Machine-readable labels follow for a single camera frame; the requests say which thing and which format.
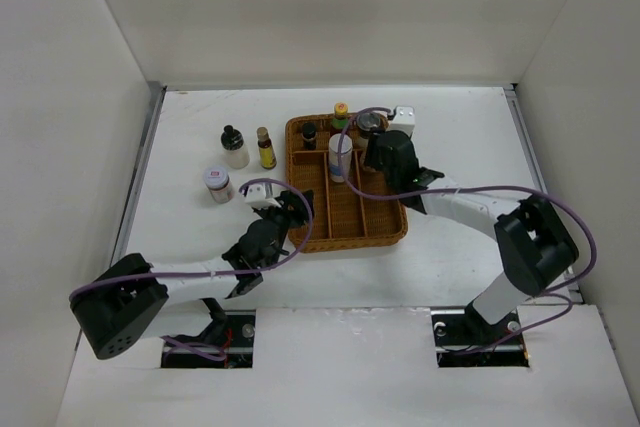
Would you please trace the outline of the black cap salt grinder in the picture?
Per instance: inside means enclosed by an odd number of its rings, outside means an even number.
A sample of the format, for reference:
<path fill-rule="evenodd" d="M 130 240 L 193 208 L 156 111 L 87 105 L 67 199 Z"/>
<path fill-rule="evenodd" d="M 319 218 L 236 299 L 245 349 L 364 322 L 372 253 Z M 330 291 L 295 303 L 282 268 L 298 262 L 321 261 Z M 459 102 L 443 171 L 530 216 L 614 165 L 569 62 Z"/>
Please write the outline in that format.
<path fill-rule="evenodd" d="M 366 149 L 371 134 L 387 128 L 386 118 L 378 112 L 360 114 L 356 119 L 356 145 Z"/>

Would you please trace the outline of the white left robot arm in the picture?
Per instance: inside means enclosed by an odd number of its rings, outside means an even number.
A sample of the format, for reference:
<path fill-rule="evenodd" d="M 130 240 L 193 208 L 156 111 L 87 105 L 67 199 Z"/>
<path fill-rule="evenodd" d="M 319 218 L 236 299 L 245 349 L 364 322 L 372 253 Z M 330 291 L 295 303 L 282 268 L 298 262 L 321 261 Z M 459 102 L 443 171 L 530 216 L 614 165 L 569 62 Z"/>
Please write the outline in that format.
<path fill-rule="evenodd" d="M 292 258 L 284 247 L 290 230 L 313 225 L 314 193 L 268 183 L 243 192 L 257 214 L 221 256 L 191 264 L 153 264 L 127 254 L 69 296 L 70 309 L 94 355 L 107 360 L 138 340 L 159 337 L 170 352 L 183 351 L 218 364 L 228 358 L 232 334 L 220 301 L 251 292 L 264 273 Z"/>

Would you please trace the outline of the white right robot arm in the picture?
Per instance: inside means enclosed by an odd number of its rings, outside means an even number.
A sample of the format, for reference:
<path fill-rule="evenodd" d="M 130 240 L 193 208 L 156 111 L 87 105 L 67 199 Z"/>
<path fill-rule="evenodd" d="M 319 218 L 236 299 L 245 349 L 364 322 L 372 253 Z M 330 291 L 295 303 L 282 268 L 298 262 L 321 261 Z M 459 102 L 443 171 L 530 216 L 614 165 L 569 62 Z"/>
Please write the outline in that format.
<path fill-rule="evenodd" d="M 502 273 L 465 308 L 464 331 L 475 342 L 489 341 L 508 314 L 578 260 L 575 242 L 547 199 L 465 193 L 444 173 L 422 167 L 404 132 L 372 134 L 364 164 L 383 174 L 405 207 L 455 221 L 496 242 Z"/>

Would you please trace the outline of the silver lid tall jar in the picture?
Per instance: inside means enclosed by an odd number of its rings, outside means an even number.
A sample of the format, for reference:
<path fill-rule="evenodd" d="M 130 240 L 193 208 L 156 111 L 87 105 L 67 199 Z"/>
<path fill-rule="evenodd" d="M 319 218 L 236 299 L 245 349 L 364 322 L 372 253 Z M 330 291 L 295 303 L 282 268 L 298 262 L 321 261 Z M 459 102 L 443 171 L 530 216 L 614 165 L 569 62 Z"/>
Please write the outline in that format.
<path fill-rule="evenodd" d="M 329 139 L 328 166 L 333 182 L 343 183 L 344 175 L 350 175 L 352 153 L 353 143 L 348 135 L 336 133 Z"/>

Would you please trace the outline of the small black cap bottle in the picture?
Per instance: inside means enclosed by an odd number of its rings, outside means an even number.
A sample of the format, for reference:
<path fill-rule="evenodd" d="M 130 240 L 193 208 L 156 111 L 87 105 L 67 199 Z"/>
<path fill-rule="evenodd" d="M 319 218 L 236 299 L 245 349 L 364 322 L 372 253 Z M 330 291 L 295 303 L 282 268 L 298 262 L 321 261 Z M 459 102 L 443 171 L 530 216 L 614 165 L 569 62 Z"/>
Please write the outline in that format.
<path fill-rule="evenodd" d="M 305 150 L 315 150 L 317 145 L 317 128 L 313 122 L 305 122 L 301 128 L 303 147 Z"/>

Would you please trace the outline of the black stopper white bottle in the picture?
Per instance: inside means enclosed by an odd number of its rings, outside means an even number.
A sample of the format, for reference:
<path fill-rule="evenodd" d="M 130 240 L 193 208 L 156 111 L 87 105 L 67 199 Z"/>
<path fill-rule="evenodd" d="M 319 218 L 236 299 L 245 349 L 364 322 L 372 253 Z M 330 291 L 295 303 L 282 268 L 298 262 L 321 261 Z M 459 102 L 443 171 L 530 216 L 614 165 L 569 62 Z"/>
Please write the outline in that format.
<path fill-rule="evenodd" d="M 226 162 L 231 168 L 242 169 L 248 166 L 250 155 L 239 130 L 232 125 L 226 125 L 221 134 L 221 145 Z"/>

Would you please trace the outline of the yellow cap sauce bottle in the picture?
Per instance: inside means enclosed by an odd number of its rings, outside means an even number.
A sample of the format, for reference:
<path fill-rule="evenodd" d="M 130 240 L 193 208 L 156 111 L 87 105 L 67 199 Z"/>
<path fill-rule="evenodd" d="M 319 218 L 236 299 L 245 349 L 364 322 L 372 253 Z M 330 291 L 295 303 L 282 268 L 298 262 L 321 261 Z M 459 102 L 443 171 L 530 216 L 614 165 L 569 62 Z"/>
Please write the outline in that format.
<path fill-rule="evenodd" d="M 330 135 L 339 134 L 349 123 L 349 107 L 344 102 L 334 105 L 334 113 L 330 122 Z"/>

